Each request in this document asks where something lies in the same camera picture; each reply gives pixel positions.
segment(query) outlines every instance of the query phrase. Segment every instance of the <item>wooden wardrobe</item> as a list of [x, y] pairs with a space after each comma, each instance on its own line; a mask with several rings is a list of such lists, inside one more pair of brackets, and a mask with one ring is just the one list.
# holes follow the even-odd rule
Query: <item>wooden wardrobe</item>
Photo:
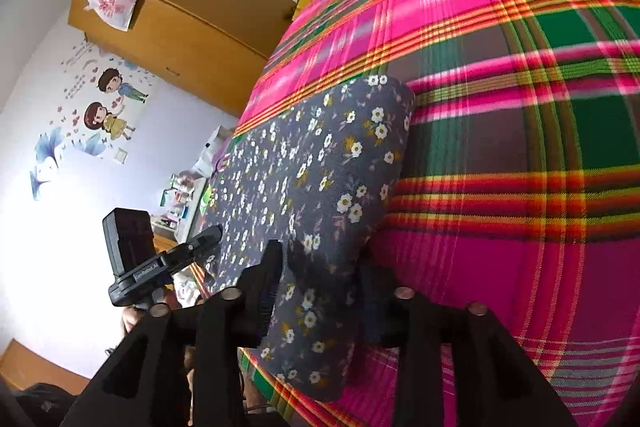
[[129, 27], [111, 28], [72, 0], [69, 24], [120, 55], [240, 116], [295, 10], [292, 0], [138, 0]]

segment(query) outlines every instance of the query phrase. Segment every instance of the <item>metal screw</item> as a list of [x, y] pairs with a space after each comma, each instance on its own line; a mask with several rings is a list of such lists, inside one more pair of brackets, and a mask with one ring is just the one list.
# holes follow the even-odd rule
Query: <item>metal screw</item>
[[398, 299], [409, 300], [414, 298], [415, 291], [409, 288], [409, 286], [400, 286], [399, 288], [396, 288], [396, 291], [394, 291], [394, 295]]
[[164, 317], [170, 311], [171, 308], [166, 303], [158, 302], [149, 308], [149, 315], [152, 317]]
[[482, 302], [472, 302], [469, 304], [468, 308], [469, 312], [481, 317], [482, 315], [486, 315], [486, 304], [482, 304]]
[[242, 296], [242, 292], [235, 286], [231, 286], [223, 289], [222, 292], [220, 292], [220, 296], [225, 299], [225, 301], [235, 301]]

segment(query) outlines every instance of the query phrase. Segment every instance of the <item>cartoon girl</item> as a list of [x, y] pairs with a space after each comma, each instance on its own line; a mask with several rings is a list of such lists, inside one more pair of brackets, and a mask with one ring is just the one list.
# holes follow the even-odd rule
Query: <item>cartoon girl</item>
[[92, 131], [104, 129], [110, 134], [112, 140], [117, 140], [120, 136], [131, 140], [131, 137], [127, 136], [127, 131], [130, 135], [136, 128], [129, 127], [126, 120], [118, 118], [123, 111], [124, 104], [117, 113], [113, 114], [107, 111], [107, 108], [100, 102], [94, 102], [84, 112], [84, 124]]

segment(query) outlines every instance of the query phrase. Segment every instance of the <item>floral fabric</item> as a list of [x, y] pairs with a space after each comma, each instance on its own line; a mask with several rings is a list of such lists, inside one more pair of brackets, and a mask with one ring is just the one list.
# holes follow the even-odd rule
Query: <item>floral fabric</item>
[[269, 239], [289, 241], [270, 331], [254, 354], [319, 401], [342, 392], [354, 264], [399, 178], [413, 104], [384, 74], [335, 86], [243, 136], [213, 181], [201, 226], [221, 223], [224, 236], [201, 260], [207, 289], [234, 285]]

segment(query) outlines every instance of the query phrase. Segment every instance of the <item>cartoon boy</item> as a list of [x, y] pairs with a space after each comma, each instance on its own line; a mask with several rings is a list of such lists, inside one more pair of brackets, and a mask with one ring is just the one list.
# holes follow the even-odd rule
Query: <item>cartoon boy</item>
[[115, 70], [114, 68], [104, 70], [104, 73], [98, 80], [98, 89], [100, 89], [102, 92], [117, 91], [122, 96], [126, 96], [131, 100], [138, 100], [142, 103], [145, 103], [146, 97], [148, 97], [148, 94], [140, 92], [128, 82], [123, 82], [122, 75], [118, 70]]
[[117, 113], [113, 114], [107, 111], [107, 108], [100, 102], [94, 102], [84, 112], [84, 124], [92, 131], [104, 129], [110, 134], [112, 140], [117, 140], [120, 136], [131, 140], [131, 137], [127, 135], [127, 131], [129, 131], [130, 135], [136, 128], [129, 127], [126, 120], [118, 118], [123, 111], [124, 104], [122, 104]]

